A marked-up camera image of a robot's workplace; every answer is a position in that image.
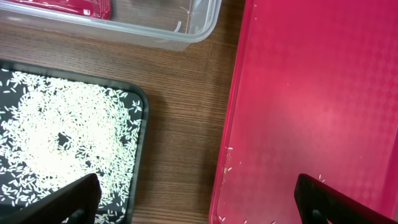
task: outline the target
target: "tray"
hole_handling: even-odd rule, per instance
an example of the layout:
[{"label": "tray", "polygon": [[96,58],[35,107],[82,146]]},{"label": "tray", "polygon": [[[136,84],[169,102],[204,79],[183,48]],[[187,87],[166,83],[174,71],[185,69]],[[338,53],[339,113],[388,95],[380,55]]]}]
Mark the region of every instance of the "tray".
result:
[{"label": "tray", "polygon": [[301,223],[299,173],[394,218],[397,10],[246,1],[210,223]]},{"label": "tray", "polygon": [[[6,85],[7,78],[8,76],[11,76],[11,71],[21,71],[21,72],[26,72],[26,73],[31,73],[34,75],[43,75],[47,77],[56,77],[56,78],[64,78],[70,81],[77,81],[77,82],[84,82],[84,83],[91,83],[91,84],[97,84],[101,85],[104,87],[109,87],[113,89],[118,89],[118,90],[123,90],[126,92],[129,92],[130,94],[124,99],[126,101],[132,101],[132,100],[139,100],[142,102],[142,113],[136,113],[134,114],[133,112],[130,113],[132,119],[139,119],[141,117],[141,128],[139,131],[139,137],[137,141],[137,149],[136,149],[136,161],[134,165],[134,170],[133,170],[133,178],[131,180],[131,185],[130,185],[130,193],[129,193],[129,198],[127,199],[127,203],[125,204],[125,209],[126,213],[124,218],[118,222],[118,223],[131,223],[132,220],[132,213],[133,213],[133,207],[134,207],[134,198],[136,194],[136,186],[137,186],[137,181],[138,181],[138,173],[139,173],[139,166],[140,166],[140,161],[141,161],[141,155],[142,155],[142,150],[144,147],[144,140],[145,140],[145,135],[146,135],[146,127],[147,127],[147,122],[149,118],[149,102],[148,99],[145,95],[145,93],[136,85],[133,85],[131,83],[127,82],[121,82],[121,81],[116,81],[116,80],[110,80],[106,78],[98,78],[98,77],[92,77],[89,75],[81,75],[77,73],[72,73],[72,72],[66,72],[62,70],[55,70],[51,68],[45,68],[45,67],[40,67],[40,66],[35,66],[35,65],[28,65],[24,63],[19,63],[19,62],[10,62],[7,60],[0,60],[0,68],[4,68],[6,70],[10,70],[10,72],[4,72],[0,71],[0,80],[2,81],[3,85]],[[2,97],[4,96],[4,93],[0,93],[0,106],[3,107],[4,105],[10,107],[12,102],[18,102],[19,98],[22,96],[22,87],[17,86],[16,87],[17,93],[8,93],[6,96],[7,97]],[[0,114],[2,115],[2,120],[7,119],[8,114]],[[10,181],[12,179],[12,176],[9,175],[2,175],[0,176],[0,181]],[[15,210],[22,209],[24,206],[23,205],[16,205],[15,207],[12,207],[10,202],[3,201],[0,202],[0,217],[5,217],[6,215],[12,213]],[[104,208],[99,208],[97,214],[102,214],[106,213],[108,208],[112,208],[113,204],[110,205],[110,207],[104,207]],[[73,216],[70,217],[70,220],[68,223],[73,223]]]}]

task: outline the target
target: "transparent container rim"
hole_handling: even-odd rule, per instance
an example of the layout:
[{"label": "transparent container rim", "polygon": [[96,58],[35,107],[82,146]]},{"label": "transparent container rim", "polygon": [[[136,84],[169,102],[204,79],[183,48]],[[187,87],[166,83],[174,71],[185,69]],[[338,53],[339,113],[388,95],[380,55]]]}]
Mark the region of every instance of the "transparent container rim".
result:
[{"label": "transparent container rim", "polygon": [[[91,26],[97,28],[103,28],[108,30],[115,30],[119,32],[124,32],[128,34],[139,34],[148,37],[158,37],[167,40],[176,40],[187,43],[195,43],[204,40],[207,38],[213,29],[216,26],[218,13],[220,11],[221,0],[212,0],[209,4],[213,4],[213,7],[209,6],[209,9],[213,8],[213,12],[209,12],[207,14],[207,18],[210,13],[213,13],[211,17],[211,21],[208,23],[209,26],[206,27],[203,31],[197,34],[183,34],[179,32],[173,32],[169,30],[156,29],[151,27],[133,25],[133,24],[125,24],[122,22],[108,21],[104,19],[96,19],[86,16],[79,16],[74,14],[69,14],[66,12],[58,12],[50,9],[42,9],[38,7],[27,6],[23,4],[18,4],[15,2],[3,1],[0,0],[0,10],[16,12],[20,14],[27,14],[30,16],[43,17],[46,19],[53,19],[62,22],[69,22],[73,24],[79,24],[84,26]],[[10,17],[10,20],[18,20],[19,18]]]}]

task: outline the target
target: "wooden surface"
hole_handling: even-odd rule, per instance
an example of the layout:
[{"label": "wooden surface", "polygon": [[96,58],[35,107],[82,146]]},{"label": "wooden surface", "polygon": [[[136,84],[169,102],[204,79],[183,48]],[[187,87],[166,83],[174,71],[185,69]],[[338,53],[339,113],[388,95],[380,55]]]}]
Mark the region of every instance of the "wooden surface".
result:
[{"label": "wooden surface", "polygon": [[207,223],[243,7],[223,0],[216,29],[184,52],[0,23],[0,58],[139,85],[151,111],[133,223]]}]

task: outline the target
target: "black tray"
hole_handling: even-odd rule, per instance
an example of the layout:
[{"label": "black tray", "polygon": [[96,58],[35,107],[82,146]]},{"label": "black tray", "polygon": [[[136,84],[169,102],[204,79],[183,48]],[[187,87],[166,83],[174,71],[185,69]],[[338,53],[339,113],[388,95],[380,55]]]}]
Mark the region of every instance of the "black tray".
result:
[{"label": "black tray", "polygon": [[[0,68],[4,68],[4,69],[10,70],[10,71],[20,71],[20,72],[31,73],[34,75],[43,75],[43,76],[48,76],[48,77],[64,78],[64,79],[67,79],[70,81],[96,84],[96,85],[100,85],[103,87],[109,87],[109,88],[114,88],[114,89],[118,89],[118,90],[123,90],[123,91],[129,92],[129,93],[134,93],[141,99],[141,101],[142,101],[141,120],[142,121],[141,121],[141,127],[140,127],[140,131],[139,131],[139,138],[137,141],[136,160],[135,160],[135,165],[134,165],[134,170],[133,170],[133,177],[132,177],[131,185],[130,185],[130,194],[129,194],[129,198],[127,200],[127,206],[125,208],[126,213],[124,215],[124,219],[120,222],[120,223],[130,224],[132,222],[132,213],[133,213],[133,208],[134,208],[134,199],[135,199],[135,195],[136,195],[139,166],[141,163],[142,149],[143,149],[144,142],[145,142],[146,127],[147,127],[147,122],[149,119],[149,102],[148,102],[146,94],[138,86],[133,85],[131,83],[117,81],[117,80],[110,80],[107,78],[99,78],[99,77],[94,77],[94,76],[89,76],[89,75],[82,75],[82,74],[67,72],[67,71],[63,71],[63,70],[56,70],[56,69],[40,67],[40,66],[36,66],[36,65],[29,65],[29,64],[25,64],[25,63],[12,62],[12,61],[0,59]],[[6,208],[4,205],[1,206],[0,207],[0,218],[4,218],[5,216],[8,216],[12,210],[15,210],[15,207],[11,207],[11,205],[10,205],[10,208]],[[98,213],[104,213],[104,212],[107,212],[107,210],[101,210],[100,208],[98,209]]]}]

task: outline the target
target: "brown wood grain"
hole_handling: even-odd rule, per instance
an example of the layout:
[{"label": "brown wood grain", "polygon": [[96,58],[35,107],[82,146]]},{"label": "brown wood grain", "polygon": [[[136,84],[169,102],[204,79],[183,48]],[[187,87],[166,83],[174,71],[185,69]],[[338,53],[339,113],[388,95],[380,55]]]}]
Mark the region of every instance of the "brown wood grain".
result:
[{"label": "brown wood grain", "polygon": [[0,58],[139,85],[151,111],[133,223],[207,223],[243,0],[183,52],[0,23]]}]

